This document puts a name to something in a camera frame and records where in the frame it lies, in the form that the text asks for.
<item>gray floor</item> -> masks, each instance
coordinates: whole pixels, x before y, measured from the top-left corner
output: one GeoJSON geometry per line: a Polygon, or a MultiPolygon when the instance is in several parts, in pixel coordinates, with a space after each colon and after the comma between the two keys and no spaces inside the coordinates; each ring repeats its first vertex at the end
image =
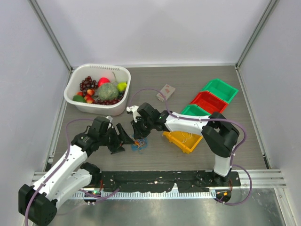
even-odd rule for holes
{"type": "MultiPolygon", "coordinates": [[[[235,120],[245,126],[248,139],[237,151],[234,159],[247,169],[266,169],[251,118],[244,100],[243,93],[233,66],[204,66],[204,67],[159,67],[159,68],[130,68],[132,81],[130,96],[136,91],[152,87],[161,89],[165,84],[176,88],[175,93],[168,100],[170,109],[180,113],[186,105],[211,79],[220,78],[226,83],[239,89],[238,94],[223,112],[228,119],[235,120]]],[[[133,100],[134,105],[143,102],[150,103],[159,111],[165,105],[156,99],[154,91],[145,91],[138,94],[133,100]]],[[[64,126],[67,122],[77,118],[94,118],[95,114],[83,113],[76,107],[68,104],[65,112],[62,130],[59,136],[54,162],[66,151],[64,126]]],[[[133,133],[130,125],[132,116],[126,113],[113,117],[113,123],[121,122],[128,134],[133,133]]],[[[76,134],[83,132],[88,121],[79,121],[70,126],[69,136],[72,139],[76,134]]],[[[208,170],[214,165],[214,154],[210,151],[204,140],[200,142],[195,151],[185,154],[176,145],[170,143],[161,132],[153,131],[148,137],[148,147],[143,154],[133,152],[131,147],[126,151],[110,155],[106,147],[101,147],[93,153],[88,161],[97,165],[101,170],[208,170]]]]}
{"type": "MultiPolygon", "coordinates": [[[[230,202],[241,201],[247,189],[235,189],[230,202]]],[[[274,189],[254,189],[239,206],[224,206],[213,199],[107,200],[81,206],[68,200],[49,226],[285,226],[274,189]]]]}

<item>white plastic basket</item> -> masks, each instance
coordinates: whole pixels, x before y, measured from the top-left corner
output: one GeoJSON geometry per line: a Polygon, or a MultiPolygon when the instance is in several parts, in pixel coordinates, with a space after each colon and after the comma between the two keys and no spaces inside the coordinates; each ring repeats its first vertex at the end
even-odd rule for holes
{"type": "Polygon", "coordinates": [[[65,100],[75,105],[80,111],[94,113],[94,114],[104,114],[104,115],[119,115],[123,113],[127,105],[127,98],[129,94],[129,86],[131,83],[131,74],[124,67],[112,66],[112,65],[97,65],[97,64],[85,64],[78,67],[72,74],[68,85],[64,91],[65,100]],[[93,80],[98,81],[105,72],[114,72],[116,79],[112,73],[106,73],[106,77],[110,81],[116,80],[116,82],[127,82],[127,89],[124,96],[120,102],[115,105],[95,105],[88,103],[81,103],[73,101],[73,96],[76,95],[79,90],[79,84],[87,76],[91,76],[93,80]]]}

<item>purple cable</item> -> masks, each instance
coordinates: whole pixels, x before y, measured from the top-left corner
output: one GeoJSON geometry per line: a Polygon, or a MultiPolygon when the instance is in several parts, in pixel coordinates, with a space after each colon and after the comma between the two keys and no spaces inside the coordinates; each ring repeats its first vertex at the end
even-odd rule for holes
{"type": "Polygon", "coordinates": [[[223,204],[225,204],[225,205],[227,205],[227,206],[237,206],[237,205],[243,204],[243,203],[245,203],[245,202],[250,198],[250,196],[251,196],[251,194],[252,194],[252,179],[251,179],[251,176],[250,176],[249,172],[246,171],[246,169],[243,168],[242,166],[239,166],[239,165],[236,165],[236,164],[233,164],[233,166],[236,166],[236,167],[241,168],[241,169],[247,174],[247,176],[248,176],[248,178],[249,178],[249,180],[250,180],[250,190],[249,190],[248,196],[247,196],[243,201],[237,202],[237,203],[227,203],[227,202],[224,203],[224,202],[222,201],[223,197],[222,197],[221,199],[216,198],[216,200],[217,200],[218,202],[223,203],[223,204]]]}
{"type": "MultiPolygon", "coordinates": [[[[164,98],[166,110],[167,110],[167,112],[168,112],[171,116],[173,116],[173,117],[175,117],[175,118],[179,118],[179,119],[190,120],[190,121],[199,121],[199,119],[186,118],[186,117],[182,117],[182,116],[179,116],[179,117],[178,117],[178,116],[172,114],[172,112],[169,110],[167,100],[166,100],[165,96],[163,95],[163,93],[160,92],[160,91],[158,91],[158,90],[156,90],[156,89],[153,89],[153,88],[144,88],[144,89],[141,89],[141,90],[137,91],[136,93],[134,93],[134,95],[132,95],[132,97],[131,97],[131,99],[130,99],[130,101],[129,101],[129,106],[132,106],[132,101],[133,101],[134,96],[136,96],[138,93],[140,93],[141,91],[144,91],[144,90],[154,90],[154,91],[158,92],[159,94],[161,94],[162,97],[164,98]]],[[[235,122],[235,121],[233,121],[233,120],[228,120],[228,119],[201,119],[201,121],[225,121],[225,122],[229,122],[229,123],[232,123],[232,124],[234,124],[234,125],[237,125],[237,126],[240,127],[240,129],[243,131],[243,133],[244,133],[244,138],[242,139],[241,142],[239,142],[238,145],[235,146],[235,148],[234,148],[233,151],[232,151],[232,155],[231,155],[231,158],[230,158],[230,165],[232,165],[234,153],[235,153],[236,150],[237,150],[237,149],[238,149],[238,148],[246,141],[246,138],[247,138],[247,135],[246,135],[246,129],[245,129],[242,125],[238,124],[237,122],[235,122]]]]}
{"type": "Polygon", "coordinates": [[[80,120],[89,120],[89,121],[93,121],[93,119],[75,119],[75,120],[72,120],[70,122],[68,122],[66,124],[66,127],[65,127],[65,135],[66,135],[66,140],[67,140],[67,153],[66,153],[66,156],[65,158],[63,159],[63,161],[57,166],[57,168],[47,177],[45,178],[45,180],[43,181],[43,183],[38,187],[38,189],[33,193],[31,199],[29,200],[28,202],[28,205],[26,207],[26,211],[25,211],[25,226],[28,226],[28,214],[29,214],[29,209],[32,205],[32,202],[34,200],[34,198],[37,196],[37,194],[39,193],[39,191],[42,189],[42,187],[50,180],[50,178],[62,167],[62,165],[66,162],[68,156],[69,156],[69,153],[70,153],[70,140],[69,140],[69,137],[68,137],[68,126],[75,122],[75,121],[80,121],[80,120]]]}
{"type": "MultiPolygon", "coordinates": [[[[92,195],[91,195],[89,192],[86,192],[86,191],[81,190],[81,189],[80,189],[80,191],[81,191],[81,192],[84,192],[84,193],[87,193],[88,195],[90,195],[90,196],[92,197],[92,195]]],[[[96,197],[97,199],[100,199],[100,200],[96,201],[95,203],[101,203],[101,202],[107,200],[108,198],[110,198],[110,197],[112,197],[113,195],[115,195],[118,191],[119,191],[119,188],[117,188],[114,192],[112,192],[112,193],[109,194],[108,196],[103,197],[102,199],[100,199],[99,196],[96,197]]],[[[69,214],[69,213],[71,213],[71,212],[77,210],[78,208],[80,208],[80,207],[82,207],[82,206],[86,206],[86,203],[83,203],[83,204],[81,204],[81,205],[78,205],[77,207],[73,208],[72,210],[70,210],[70,211],[68,211],[68,212],[66,212],[66,213],[58,213],[57,216],[67,215],[67,214],[69,214]]]]}

